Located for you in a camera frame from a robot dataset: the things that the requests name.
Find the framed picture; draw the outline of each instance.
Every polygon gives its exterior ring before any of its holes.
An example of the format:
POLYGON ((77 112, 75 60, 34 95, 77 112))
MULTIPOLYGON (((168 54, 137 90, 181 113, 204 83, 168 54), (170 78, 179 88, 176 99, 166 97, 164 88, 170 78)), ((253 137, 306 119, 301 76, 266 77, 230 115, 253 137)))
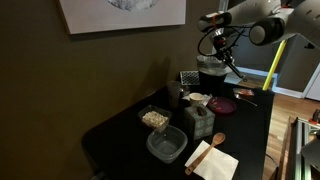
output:
POLYGON ((186 0, 59 0, 70 34, 185 24, 186 0))

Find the metal grater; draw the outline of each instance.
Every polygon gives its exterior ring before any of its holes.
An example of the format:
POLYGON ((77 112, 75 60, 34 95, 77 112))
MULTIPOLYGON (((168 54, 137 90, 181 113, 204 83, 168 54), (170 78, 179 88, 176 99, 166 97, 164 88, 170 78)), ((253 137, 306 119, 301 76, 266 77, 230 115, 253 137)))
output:
POLYGON ((198 71, 181 71, 181 85, 200 85, 198 71))

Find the nuts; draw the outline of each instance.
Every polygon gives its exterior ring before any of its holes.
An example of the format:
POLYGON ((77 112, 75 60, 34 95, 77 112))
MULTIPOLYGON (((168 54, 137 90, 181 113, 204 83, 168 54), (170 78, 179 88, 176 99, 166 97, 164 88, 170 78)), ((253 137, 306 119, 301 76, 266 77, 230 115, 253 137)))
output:
POLYGON ((168 117, 165 117, 156 111, 147 112, 142 117, 142 122, 145 123, 147 126, 153 128, 161 127, 167 120, 168 117))

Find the tissue box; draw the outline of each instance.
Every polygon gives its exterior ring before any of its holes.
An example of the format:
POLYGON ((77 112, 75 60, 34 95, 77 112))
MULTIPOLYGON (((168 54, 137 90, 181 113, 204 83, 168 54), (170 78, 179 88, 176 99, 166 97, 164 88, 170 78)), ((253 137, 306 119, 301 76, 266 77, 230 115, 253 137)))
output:
POLYGON ((204 105, 194 105, 185 108, 185 125, 194 140, 212 134, 215 114, 204 105))

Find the yellow pole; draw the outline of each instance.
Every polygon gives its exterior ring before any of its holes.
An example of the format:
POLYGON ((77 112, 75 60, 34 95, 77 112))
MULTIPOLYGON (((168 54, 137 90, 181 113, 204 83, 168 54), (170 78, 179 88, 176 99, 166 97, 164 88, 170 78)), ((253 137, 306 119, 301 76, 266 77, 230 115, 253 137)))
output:
POLYGON ((264 91, 266 91, 268 89, 268 87, 269 87, 269 84, 270 84, 270 81, 272 79, 273 73, 277 68, 278 62, 279 62, 279 60, 281 58, 281 55, 282 55, 282 52, 283 52, 284 48, 286 47, 286 44, 287 44, 287 40, 283 40, 280 43, 280 46, 279 46, 278 51, 277 51, 277 54, 276 54, 276 56, 275 56, 275 58, 273 60, 273 63, 271 65, 268 77, 267 77, 266 81, 264 82, 264 85, 263 85, 263 88, 262 88, 262 90, 264 90, 264 91))

